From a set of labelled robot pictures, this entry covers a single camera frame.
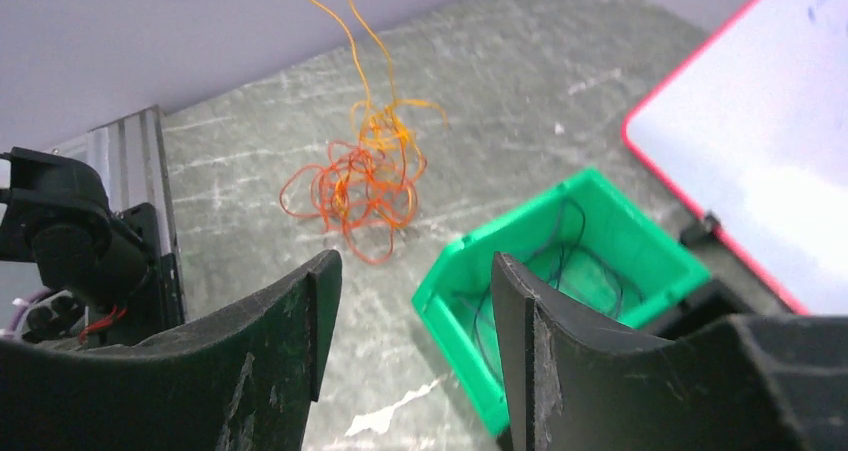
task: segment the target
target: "black bracket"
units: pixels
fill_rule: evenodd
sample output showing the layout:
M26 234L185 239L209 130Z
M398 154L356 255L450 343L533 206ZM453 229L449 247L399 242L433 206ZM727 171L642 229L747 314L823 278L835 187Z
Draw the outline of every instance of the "black bracket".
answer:
M60 339L67 336L70 329L85 313L85 305L70 293L57 293L38 304L32 305L26 313L26 326L20 324L21 339L28 343Z
M680 232L680 244L691 248L715 238L715 230L721 225L718 218L708 211L703 218L690 224Z
M723 281L714 278L657 316L641 331L676 340L732 314L756 314Z

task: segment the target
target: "cable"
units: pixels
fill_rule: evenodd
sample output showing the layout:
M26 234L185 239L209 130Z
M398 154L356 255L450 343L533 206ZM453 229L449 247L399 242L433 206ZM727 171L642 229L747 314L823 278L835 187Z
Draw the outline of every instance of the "cable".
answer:
M379 110L374 106L371 88L365 71L359 62L356 41L344 21L317 0L307 0L329 14L341 25L351 46L356 70L362 80L365 99L350 109L350 123L355 144L333 141L327 148L330 164L309 164L297 171L280 190L280 207L296 218L321 218L324 232L339 232L351 251L360 259L371 264L386 262L394 250L394 234L410 224L418 209L418 193L415 182L424 173L427 159L415 142L415 133L409 130L397 115L400 106L431 108L439 111L447 127L447 114L437 104L417 99L399 99L395 89L394 68L385 45L368 26L353 3L348 0L357 20L377 43L386 57L392 102ZM357 125L357 115L362 109L364 116ZM342 148L341 154L336 151ZM314 212L291 211L286 205L285 194L289 186L307 171L314 172L310 183L311 204ZM353 239L358 228L387 225L389 228L388 250L378 257L367 256L360 251Z
M580 214L580 228L577 232L577 236L573 240L560 240L558 239L560 236L560 230L562 227L563 215L565 214L565 210L568 207L574 208ZM615 290L616 299L613 304L612 309L604 312L607 316L612 319L618 319L621 314L621 308L624 302L624 294L625 289L632 290L634 294L639 299L639 302L644 301L644 294L641 289L629 278L622 275L618 271L616 271L606 260L604 260L601 256L599 256L594 250L589 248L586 244L582 242L583 235L586 231L586 212L579 203L574 201L571 198L565 198L562 200L559 211L557 212L557 218L554 222L554 229L548 238L545 240L545 243L534 249L531 253L529 253L529 257L521 260L526 266L529 266L536 259L540 258L545 252L550 251L552 248L556 247L557 253L555 259L551 261L551 271L548 276L540 276L545 282L551 286L552 288L563 291L563 287L566 288L567 294L574 297L578 301L583 303L588 302L583 293L571 283L569 283L564 278L566 277L566 268L570 260L577 254L583 254L588 257L594 264L603 270L604 279L607 281L607 284L610 288ZM489 373L492 377L495 378L500 384L503 384L502 379L499 376L499 373L496 372L496 367L492 362L492 359L489 357L489 353L486 351L483 346L483 340L480 336L480 328L479 322L483 321L484 324L489 326L492 330L496 330L495 324L492 320L488 319L487 316L483 315L483 307L487 300L491 299L491 287L487 286L483 291L480 301L476 307L473 307L463 296L462 293L455 292L453 296L457 298L464 306L469 308L474 312L474 317L471 321L471 333L474 339L475 345L480 351L480 355L483 358L483 361L486 367L489 370Z
M118 309L118 305L113 306L108 316L86 326L78 336L80 344L85 344L89 334L106 331L127 314L126 306L120 308L120 311Z
M32 309L33 306L44 301L45 299L53 296L58 291L53 291L52 289L42 289L37 293L26 299L16 299L13 301L15 306L18 309L15 310L15 314L12 315L12 320L9 322L8 328L4 329L2 332L2 336L6 338L15 339L18 336L18 328L21 325L21 321L23 321L24 316L26 316L27 311Z

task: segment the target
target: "whiteboard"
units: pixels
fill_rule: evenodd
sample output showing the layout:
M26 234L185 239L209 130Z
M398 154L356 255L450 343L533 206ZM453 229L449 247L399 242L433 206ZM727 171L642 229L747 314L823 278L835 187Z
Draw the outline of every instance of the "whiteboard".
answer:
M796 312L848 314L848 0L754 0L623 138Z

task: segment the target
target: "red whiteboard frame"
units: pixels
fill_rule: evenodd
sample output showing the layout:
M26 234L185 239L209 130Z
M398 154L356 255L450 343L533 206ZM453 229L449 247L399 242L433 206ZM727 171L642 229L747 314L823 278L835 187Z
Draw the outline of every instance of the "red whiteboard frame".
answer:
M683 71L689 67L694 61L696 61L707 49L709 49L716 41L721 39L724 33L732 28L735 23L745 16L748 11L754 7L760 0L751 0L745 6L743 6L738 12L736 12L729 20L727 20L712 36L707 39L704 44L702 44L694 53L692 53L683 63L678 66L674 71L671 72L656 88L654 88L648 95L638 104L635 108L633 108L627 116L624 118L624 122L621 127L621 139L624 141L624 144L628 149L647 167L655 176L657 176L660 181L668 187L672 193L674 193L678 199L680 199L683 204L689 208L689 210L699 219L703 218L705 211L701 209L701 207L695 203L693 199L691 199L686 192L681 188L674 180L671 179L670 176L663 173L663 171L659 168L657 163L652 161L647 154L645 154L627 135L627 130L630 127L630 122L636 114L638 114L649 102L651 102L657 95L662 93L662 91L672 82L674 81ZM777 279L775 279L770 273L768 273L759 263L747 252L745 251L739 243L737 243L732 236L728 233L724 232L720 227L716 229L716 236L721 240L721 242L727 246L751 271L757 275L757 277L763 281L763 283L768 286L778 298L780 298L784 303L786 303L789 308L797 313L797 314L809 314L807 308L798 301L785 287L783 287Z

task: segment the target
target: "red wire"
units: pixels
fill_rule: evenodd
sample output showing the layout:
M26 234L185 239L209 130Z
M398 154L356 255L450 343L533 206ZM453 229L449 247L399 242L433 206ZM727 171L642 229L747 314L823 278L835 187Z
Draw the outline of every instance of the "red wire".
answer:
M103 330L111 327L119 319L123 318L125 314L127 314L127 308L126 307L121 309L120 312L118 312L118 306L115 305L112 308L112 312L109 313L108 316L106 316L105 318L103 318L99 321L96 321L92 324L89 324L88 326L85 327L85 329L82 330L82 332L80 333L79 338L78 338L80 344L85 343L85 340L88 338L89 334L91 334L92 332L95 332L95 331L103 331Z
M321 218L324 231L341 233L358 258L370 264L384 263L394 250L395 233L415 216L418 209L415 182L427 167L424 156L408 155L407 146L400 142L392 155L362 141L356 144L333 141L327 148L330 164L308 164L297 171L280 190L280 207L296 218ZM291 211L285 204L286 191L308 171L315 172L309 186L315 211ZM381 256L368 256L357 248L352 233L357 228L378 224L388 225L389 247Z

